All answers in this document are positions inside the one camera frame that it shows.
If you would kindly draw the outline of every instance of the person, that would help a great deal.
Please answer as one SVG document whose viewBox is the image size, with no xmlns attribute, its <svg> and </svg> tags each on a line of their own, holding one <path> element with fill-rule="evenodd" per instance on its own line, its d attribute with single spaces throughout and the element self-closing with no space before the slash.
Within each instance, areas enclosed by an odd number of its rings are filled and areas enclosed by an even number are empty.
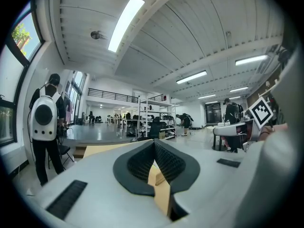
<svg viewBox="0 0 304 228">
<path fill-rule="evenodd" d="M 180 118 L 181 122 L 181 126 L 184 126 L 184 134 L 182 134 L 182 136 L 187 136 L 188 134 L 188 129 L 191 125 L 191 116 L 186 114 L 186 113 L 183 113 L 183 115 L 179 115 L 179 114 L 176 114 L 176 117 L 177 118 Z"/>
<path fill-rule="evenodd" d="M 48 80 L 47 86 L 45 87 L 46 95 L 52 97 L 57 91 L 59 83 L 60 83 L 60 76 L 58 74 L 52 74 Z M 31 110 L 33 108 L 35 101 L 38 100 L 39 97 L 40 97 L 39 89 L 36 89 L 29 105 Z M 57 125 L 61 126 L 66 116 L 65 105 L 62 97 L 60 97 L 57 100 L 56 107 L 59 118 L 59 120 L 57 121 Z M 33 151 L 36 158 L 36 162 L 35 162 L 36 173 L 41 186 L 46 184 L 48 181 L 48 176 L 45 168 L 46 150 L 51 158 L 56 173 L 60 174 L 64 171 L 58 150 L 57 139 L 55 138 L 52 141 L 40 141 L 33 139 Z"/>
<path fill-rule="evenodd" d="M 226 113 L 225 113 L 225 122 L 229 121 L 230 124 L 236 124 L 239 123 L 239 109 L 238 104 L 231 102 L 228 98 L 224 100 L 224 104 L 226 105 Z M 230 146 L 229 152 L 238 152 L 238 148 L 241 147 L 240 139 L 236 136 L 226 136 L 225 137 L 228 145 Z"/>
</svg>

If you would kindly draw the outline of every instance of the black pants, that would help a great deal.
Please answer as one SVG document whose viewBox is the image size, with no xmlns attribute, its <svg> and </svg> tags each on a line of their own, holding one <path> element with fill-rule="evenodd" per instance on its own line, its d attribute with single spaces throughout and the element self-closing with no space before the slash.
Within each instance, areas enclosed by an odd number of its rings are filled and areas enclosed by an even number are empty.
<svg viewBox="0 0 304 228">
<path fill-rule="evenodd" d="M 225 137 L 228 142 L 229 147 L 231 148 L 231 152 L 236 150 L 237 148 L 241 149 L 241 142 L 239 136 Z"/>
<path fill-rule="evenodd" d="M 36 158 L 36 172 L 42 186 L 48 181 L 45 167 L 46 149 L 51 158 L 56 173 L 60 174 L 64 170 L 59 155 L 57 140 L 54 139 L 53 141 L 39 141 L 33 139 L 33 150 Z"/>
</svg>

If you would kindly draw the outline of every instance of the fluorescent light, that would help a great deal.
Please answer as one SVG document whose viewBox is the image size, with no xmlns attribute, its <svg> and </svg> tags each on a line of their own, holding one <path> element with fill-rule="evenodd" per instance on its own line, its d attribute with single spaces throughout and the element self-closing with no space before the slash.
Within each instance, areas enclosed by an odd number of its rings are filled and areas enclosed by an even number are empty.
<svg viewBox="0 0 304 228">
<path fill-rule="evenodd" d="M 204 99 L 204 98 L 213 97 L 213 96 L 215 96 L 215 95 L 202 96 L 202 97 L 199 97 L 199 99 Z"/>
<path fill-rule="evenodd" d="M 130 23 L 132 22 L 133 18 L 135 17 L 138 10 L 142 7 L 143 4 L 144 4 L 143 0 L 130 0 L 128 4 L 125 6 L 123 13 L 121 14 L 115 26 L 108 48 L 110 51 L 112 52 L 117 51 L 118 46 L 126 30 L 128 29 Z"/>
<path fill-rule="evenodd" d="M 237 97 L 232 97 L 232 98 L 229 98 L 229 100 L 232 100 L 232 99 L 239 99 L 241 98 L 240 96 L 237 96 Z"/>
<path fill-rule="evenodd" d="M 202 72 L 200 72 L 198 74 L 194 74 L 194 75 L 191 75 L 189 77 L 180 79 L 180 80 L 176 81 L 176 83 L 181 84 L 181 83 L 184 83 L 184 82 L 187 82 L 189 80 L 192 80 L 192 79 L 195 79 L 195 78 L 198 78 L 198 77 L 202 77 L 202 76 L 205 76 L 205 75 L 207 75 L 207 72 L 206 71 L 202 71 Z"/>
<path fill-rule="evenodd" d="M 244 90 L 244 89 L 248 89 L 248 87 L 239 88 L 239 89 L 232 89 L 232 90 L 230 90 L 230 92 L 235 92 L 235 91 Z"/>
<path fill-rule="evenodd" d="M 250 57 L 242 60 L 237 60 L 236 61 L 236 66 L 246 64 L 246 63 L 252 63 L 252 62 L 257 62 L 257 61 L 262 61 L 265 60 L 268 56 L 267 55 L 261 55 L 257 57 Z"/>
</svg>

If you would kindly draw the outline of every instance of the box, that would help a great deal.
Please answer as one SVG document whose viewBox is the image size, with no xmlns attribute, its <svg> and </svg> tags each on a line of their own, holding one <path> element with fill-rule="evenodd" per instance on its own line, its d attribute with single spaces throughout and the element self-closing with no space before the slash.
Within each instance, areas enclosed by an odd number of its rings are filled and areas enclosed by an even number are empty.
<svg viewBox="0 0 304 228">
<path fill-rule="evenodd" d="M 166 133 L 165 132 L 160 132 L 159 138 L 164 139 L 165 137 L 166 137 Z"/>
</svg>

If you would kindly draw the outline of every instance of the shelving unit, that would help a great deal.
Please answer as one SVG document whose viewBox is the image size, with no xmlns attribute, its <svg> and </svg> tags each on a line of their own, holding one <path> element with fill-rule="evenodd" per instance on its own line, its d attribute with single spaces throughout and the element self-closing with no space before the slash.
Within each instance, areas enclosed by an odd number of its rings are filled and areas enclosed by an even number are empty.
<svg viewBox="0 0 304 228">
<path fill-rule="evenodd" d="M 163 107 L 166 107 L 167 108 L 167 111 L 166 112 L 161 112 L 161 111 L 154 111 L 154 110 L 149 110 L 149 107 L 150 105 L 158 105 L 158 106 L 163 106 Z M 154 113 L 154 114 L 159 114 L 159 117 L 161 118 L 161 114 L 172 114 L 172 113 L 175 113 L 176 115 L 176 107 L 175 107 L 175 104 L 168 104 L 168 103 L 164 103 L 164 102 L 159 102 L 159 101 L 153 101 L 153 100 L 149 100 L 149 99 L 144 99 L 142 101 L 138 101 L 138 113 L 139 113 L 139 116 L 138 118 L 140 119 L 142 114 L 141 113 L 144 113 L 147 118 L 145 120 L 139 120 L 138 121 L 138 136 L 140 133 L 143 133 L 143 131 L 141 131 L 141 128 L 140 128 L 140 122 L 144 122 L 145 125 L 146 125 L 146 129 L 145 129 L 145 136 L 148 137 L 148 123 L 151 123 L 152 121 L 149 121 L 148 120 L 148 114 L 150 113 Z M 160 122 L 170 122 L 171 120 L 160 120 Z M 176 121 L 174 121 L 175 124 L 174 124 L 174 127 L 171 127 L 171 128 L 164 128 L 164 129 L 161 129 L 161 131 L 167 131 L 167 130 L 173 130 L 174 131 L 174 135 L 172 136 L 168 136 L 168 137 L 165 137 L 164 139 L 170 139 L 170 138 L 174 138 L 177 136 L 177 132 L 176 132 Z"/>
</svg>

